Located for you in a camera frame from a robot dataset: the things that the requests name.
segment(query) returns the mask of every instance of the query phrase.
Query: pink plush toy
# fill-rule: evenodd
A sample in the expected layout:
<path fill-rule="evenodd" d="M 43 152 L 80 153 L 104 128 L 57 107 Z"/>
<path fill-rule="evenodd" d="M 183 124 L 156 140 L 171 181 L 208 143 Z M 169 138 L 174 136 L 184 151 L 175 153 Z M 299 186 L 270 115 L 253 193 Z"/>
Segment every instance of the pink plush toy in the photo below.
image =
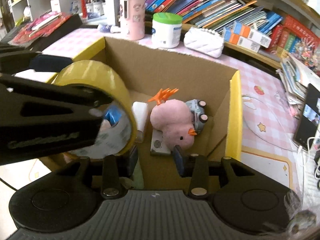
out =
<path fill-rule="evenodd" d="M 163 141 L 170 150 L 176 145 L 186 150 L 194 143 L 196 132 L 192 124 L 192 114 L 185 102 L 168 98 L 178 89 L 160 91 L 148 101 L 156 101 L 150 122 L 153 128 L 163 132 Z"/>

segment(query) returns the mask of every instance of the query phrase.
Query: white jar with green lid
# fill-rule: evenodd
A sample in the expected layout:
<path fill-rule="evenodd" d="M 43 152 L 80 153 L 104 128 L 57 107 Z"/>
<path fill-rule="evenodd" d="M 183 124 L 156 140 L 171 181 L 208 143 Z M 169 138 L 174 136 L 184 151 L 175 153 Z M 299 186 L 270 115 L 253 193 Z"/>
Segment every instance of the white jar with green lid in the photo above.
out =
<path fill-rule="evenodd" d="M 152 20 L 152 44 L 162 48 L 179 45 L 182 17 L 173 13 L 155 13 Z"/>

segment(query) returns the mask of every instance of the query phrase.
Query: phone screen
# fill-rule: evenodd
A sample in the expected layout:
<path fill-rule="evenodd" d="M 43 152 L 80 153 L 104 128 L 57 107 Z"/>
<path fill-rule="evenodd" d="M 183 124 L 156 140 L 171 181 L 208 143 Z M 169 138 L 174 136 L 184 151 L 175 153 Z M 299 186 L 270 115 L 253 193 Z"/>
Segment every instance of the phone screen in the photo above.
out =
<path fill-rule="evenodd" d="M 313 86 L 309 85 L 305 99 L 305 105 L 300 117 L 300 124 L 295 132 L 293 139 L 308 149 L 307 140 L 314 137 L 320 123 L 320 92 Z"/>

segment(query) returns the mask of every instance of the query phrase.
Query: pink tumbler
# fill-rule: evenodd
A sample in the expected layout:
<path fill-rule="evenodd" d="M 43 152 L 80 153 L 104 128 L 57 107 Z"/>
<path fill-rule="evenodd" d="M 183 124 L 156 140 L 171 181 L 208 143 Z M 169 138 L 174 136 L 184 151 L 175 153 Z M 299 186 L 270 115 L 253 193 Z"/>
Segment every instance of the pink tumbler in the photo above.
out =
<path fill-rule="evenodd" d="M 144 37 L 145 0 L 120 0 L 121 34 L 128 40 Z"/>

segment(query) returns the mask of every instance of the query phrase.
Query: gray toy car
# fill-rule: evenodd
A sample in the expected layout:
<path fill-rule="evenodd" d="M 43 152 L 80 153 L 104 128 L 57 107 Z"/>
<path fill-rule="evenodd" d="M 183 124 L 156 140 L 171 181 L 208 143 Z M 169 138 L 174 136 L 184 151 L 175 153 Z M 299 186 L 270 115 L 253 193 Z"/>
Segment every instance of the gray toy car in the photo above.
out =
<path fill-rule="evenodd" d="M 192 113 L 192 122 L 197 134 L 203 130 L 204 124 L 208 120 L 208 116 L 204 113 L 204 107 L 207 105 L 205 101 L 198 99 L 189 100 L 186 102 Z"/>

